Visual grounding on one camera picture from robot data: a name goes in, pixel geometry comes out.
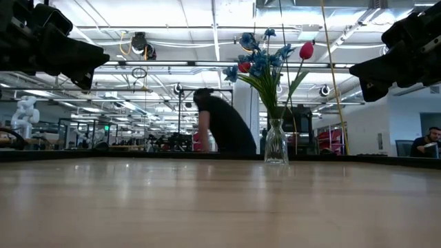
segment wall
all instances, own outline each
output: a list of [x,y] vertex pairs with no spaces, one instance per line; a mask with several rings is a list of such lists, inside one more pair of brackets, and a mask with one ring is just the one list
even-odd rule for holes
[[[346,106],[342,110],[347,123],[347,138],[351,155],[389,154],[389,108],[387,97],[375,103]],[[337,114],[323,115],[323,119],[314,119],[313,129],[340,123]],[[378,133],[382,134],[383,149],[378,149]]]
[[425,134],[421,128],[421,113],[441,113],[440,98],[389,97],[392,153],[396,156],[396,140],[415,140]]

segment flower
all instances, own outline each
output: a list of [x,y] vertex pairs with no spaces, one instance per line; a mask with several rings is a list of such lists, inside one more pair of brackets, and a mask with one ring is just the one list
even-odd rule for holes
[[237,69],[238,69],[238,66],[235,65],[233,67],[228,67],[226,70],[223,70],[223,74],[227,75],[225,80],[228,80],[228,81],[235,83],[238,78]]
[[243,54],[241,54],[241,55],[239,55],[238,56],[238,62],[239,63],[244,63],[244,62],[248,62],[248,56],[245,56],[245,55],[243,55]]
[[252,54],[247,55],[247,56],[245,57],[245,60],[248,61],[248,62],[254,62],[254,57],[255,57],[255,56],[256,56],[256,53],[253,52]]
[[243,62],[243,63],[239,64],[239,70],[242,73],[248,73],[250,67],[251,67],[251,63],[250,62]]
[[267,51],[263,50],[263,51],[256,52],[254,55],[254,60],[257,61],[259,59],[267,60],[268,59]]
[[300,49],[300,57],[302,59],[310,59],[314,53],[314,46],[311,41],[306,42]]
[[253,66],[249,69],[249,73],[255,77],[260,77],[263,70],[267,67],[267,59],[256,59]]
[[255,41],[251,33],[243,33],[242,37],[239,39],[240,45],[245,49],[251,49],[253,42]]
[[253,43],[251,44],[252,49],[253,49],[253,50],[257,50],[257,51],[260,52],[259,44],[260,44],[260,42],[258,42],[258,43],[253,42]]
[[276,54],[279,54],[282,57],[282,59],[285,60],[289,57],[289,53],[294,51],[294,49],[295,48],[291,49],[291,44],[288,44],[283,48],[279,49]]
[[282,61],[280,60],[280,57],[279,56],[277,56],[277,55],[271,55],[271,56],[269,56],[269,63],[272,65],[272,66],[275,66],[275,67],[280,67],[281,65],[282,65]]
[[265,38],[269,38],[269,37],[271,37],[271,36],[276,36],[276,31],[274,30],[274,29],[267,29],[266,31],[265,31]]

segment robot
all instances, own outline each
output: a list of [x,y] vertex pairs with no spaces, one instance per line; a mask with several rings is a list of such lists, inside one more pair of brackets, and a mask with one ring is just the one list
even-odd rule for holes
[[12,116],[11,128],[23,138],[31,138],[32,124],[40,121],[40,111],[34,109],[35,96],[22,96]]
[[[81,139],[86,144],[86,147],[89,147],[89,144],[92,142],[91,138],[88,138],[88,136],[86,134],[80,132],[77,128],[74,129],[74,133],[78,135],[78,139]],[[97,144],[98,142],[103,141],[104,137],[105,137],[105,130],[104,129],[100,129],[100,130],[95,131],[94,144],[92,144],[92,146]]]

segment man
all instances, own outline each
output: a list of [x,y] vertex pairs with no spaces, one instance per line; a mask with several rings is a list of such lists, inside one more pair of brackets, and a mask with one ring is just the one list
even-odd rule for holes
[[226,101],[211,96],[213,89],[198,89],[193,101],[199,110],[199,141],[204,152],[209,151],[208,130],[213,134],[219,152],[255,154],[256,144],[247,124]]
[[441,129],[439,127],[429,128],[429,134],[414,140],[411,148],[411,157],[431,158],[432,154],[426,153],[424,146],[429,143],[438,143],[438,151],[441,151]]

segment desk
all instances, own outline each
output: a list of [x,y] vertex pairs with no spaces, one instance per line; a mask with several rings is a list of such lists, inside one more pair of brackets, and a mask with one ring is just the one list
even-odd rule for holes
[[0,165],[0,247],[439,247],[441,171],[84,158]]
[[141,151],[144,145],[111,145],[109,148],[111,151]]

